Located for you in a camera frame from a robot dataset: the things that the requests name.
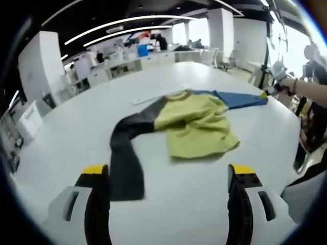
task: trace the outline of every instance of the white table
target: white table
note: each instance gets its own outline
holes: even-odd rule
[[[109,164],[115,124],[153,102],[132,106],[132,100],[182,86],[261,93],[227,73],[193,62],[137,72],[85,91],[48,114],[36,139],[22,150],[15,177],[32,215],[44,219],[49,203],[74,185],[83,168]],[[225,244],[230,163],[252,167],[264,185],[281,194],[293,169],[298,118],[273,98],[267,105],[225,115],[241,143],[219,160],[172,162],[164,132],[133,140],[144,170],[146,198],[111,203],[113,244]]]

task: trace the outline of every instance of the bracelet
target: bracelet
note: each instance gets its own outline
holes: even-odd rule
[[[294,80],[293,87],[292,87],[292,93],[296,94],[296,84],[297,84],[298,79]]]

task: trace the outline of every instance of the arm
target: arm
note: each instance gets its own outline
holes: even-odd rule
[[[281,85],[287,86],[292,91],[295,80],[291,78],[285,78],[281,81]],[[327,108],[327,86],[317,83],[307,83],[302,80],[298,80],[295,88],[296,94],[302,95],[317,104]]]

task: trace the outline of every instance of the blue sleeve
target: blue sleeve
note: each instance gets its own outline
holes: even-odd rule
[[[218,97],[224,102],[224,104],[231,110],[237,108],[243,108],[248,106],[260,106],[265,105],[268,102],[267,98],[261,98],[258,95],[245,94],[245,93],[227,93],[227,92],[217,92],[206,91],[206,90],[193,90],[194,94],[210,94],[212,96]]]

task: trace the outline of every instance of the ceiling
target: ceiling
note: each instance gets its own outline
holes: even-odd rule
[[[265,18],[263,11],[260,11],[262,4],[259,0],[224,1],[232,6],[250,5],[259,8],[259,10],[238,8],[244,13],[245,18],[261,20],[264,20]],[[10,100],[17,89],[22,90],[17,67],[17,57],[31,38],[40,30],[57,32],[59,34],[61,54],[68,54],[68,56],[72,56],[81,52],[84,49],[83,45],[85,43],[107,35],[106,30],[113,28],[114,26],[99,29],[77,39],[68,45],[64,45],[66,41],[78,34],[81,34],[82,32],[115,20],[156,14],[182,15],[203,8],[225,8],[214,0],[80,0],[52,18],[44,26],[41,26],[42,23],[45,22],[50,16],[72,2],[74,2],[74,0],[30,0],[24,1],[24,3],[20,4],[20,7],[17,8],[17,2],[7,1],[7,3],[11,6],[11,8],[8,7],[7,9],[15,9],[15,11],[13,13],[14,18],[11,18],[10,20],[6,19],[4,15],[0,17],[2,23],[10,22],[12,25],[12,28],[8,29],[4,37],[4,41],[6,43],[3,48],[5,48],[5,50],[9,50],[9,46],[13,43],[12,37],[17,34],[18,28],[24,21],[30,18],[31,26],[28,31],[24,33],[21,42],[15,49],[12,67],[11,70],[9,70],[10,72],[9,76],[7,76],[8,78],[6,79],[6,83],[1,84],[2,81],[0,82],[0,88],[5,87],[7,91],[6,100]],[[285,10],[293,15],[297,15],[296,8],[288,3],[288,0],[275,0],[275,2],[282,10]],[[206,13],[195,17],[202,16],[206,17]],[[138,20],[126,22],[123,25],[124,29],[126,30],[138,27],[160,25],[166,20],[167,19]]]

